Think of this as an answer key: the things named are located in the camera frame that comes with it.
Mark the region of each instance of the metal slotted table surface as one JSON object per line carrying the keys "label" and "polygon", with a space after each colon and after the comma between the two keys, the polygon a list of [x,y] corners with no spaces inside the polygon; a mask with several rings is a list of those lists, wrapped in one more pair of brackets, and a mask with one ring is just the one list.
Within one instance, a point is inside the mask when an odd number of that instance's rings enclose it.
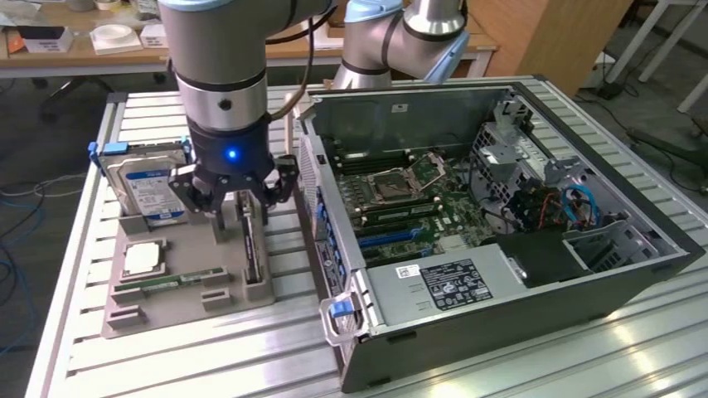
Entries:
{"label": "metal slotted table surface", "polygon": [[[704,247],[706,214],[560,91],[521,81],[598,154]],[[269,89],[269,110],[294,87]],[[534,134],[569,151],[540,119]],[[270,126],[284,150],[282,121]],[[188,134],[176,92],[108,104],[100,142]],[[277,302],[218,318],[106,340],[98,336],[120,207],[90,166],[61,266],[28,396],[344,396],[317,316],[314,282],[290,200],[270,212],[269,263]],[[696,396],[708,391],[708,258],[652,286],[609,317],[349,396]]]}

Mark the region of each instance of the hard drive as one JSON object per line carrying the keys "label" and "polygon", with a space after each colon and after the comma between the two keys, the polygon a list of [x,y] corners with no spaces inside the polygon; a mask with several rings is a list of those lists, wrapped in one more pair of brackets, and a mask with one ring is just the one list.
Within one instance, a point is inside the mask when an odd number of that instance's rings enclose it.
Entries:
{"label": "hard drive", "polygon": [[122,216],[142,215],[149,227],[186,222],[185,207],[166,185],[172,168],[188,163],[186,152],[181,142],[108,143],[98,155]]}

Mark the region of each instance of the cardboard box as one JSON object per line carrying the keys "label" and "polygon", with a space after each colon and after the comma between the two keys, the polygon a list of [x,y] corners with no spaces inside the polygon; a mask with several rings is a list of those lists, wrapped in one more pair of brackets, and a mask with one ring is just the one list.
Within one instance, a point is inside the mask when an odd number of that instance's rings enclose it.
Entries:
{"label": "cardboard box", "polygon": [[165,26],[145,25],[140,33],[140,41],[145,48],[166,48]]}
{"label": "cardboard box", "polygon": [[66,27],[17,27],[29,52],[66,52],[74,35]]}

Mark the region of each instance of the screw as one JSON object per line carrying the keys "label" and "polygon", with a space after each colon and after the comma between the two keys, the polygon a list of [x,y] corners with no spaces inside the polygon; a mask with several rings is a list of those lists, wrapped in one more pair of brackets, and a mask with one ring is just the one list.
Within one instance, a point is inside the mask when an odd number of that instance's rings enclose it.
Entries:
{"label": "screw", "polygon": [[229,110],[230,109],[230,101],[228,99],[221,99],[218,101],[218,108],[221,110]]}

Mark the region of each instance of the blue pcie slot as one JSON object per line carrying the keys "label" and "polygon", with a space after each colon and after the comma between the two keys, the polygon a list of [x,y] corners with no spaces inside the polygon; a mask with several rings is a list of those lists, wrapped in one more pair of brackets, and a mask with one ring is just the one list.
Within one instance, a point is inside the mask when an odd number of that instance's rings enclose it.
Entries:
{"label": "blue pcie slot", "polygon": [[386,243],[402,242],[412,240],[418,235],[421,228],[413,228],[408,231],[394,232],[388,235],[374,236],[373,238],[358,239],[358,247],[361,249],[372,246],[385,245]]}
{"label": "blue pcie slot", "polygon": [[325,248],[326,254],[322,253],[321,257],[328,257],[332,265],[325,267],[324,274],[329,285],[329,291],[333,295],[338,294],[344,289],[344,282],[346,279],[346,267],[341,261],[341,254],[337,250],[337,242],[334,238],[334,228],[329,222],[328,209],[324,206],[324,199],[321,197],[320,188],[317,187],[317,202],[316,202],[316,215],[317,222],[324,223],[326,237],[322,238],[317,245]]}

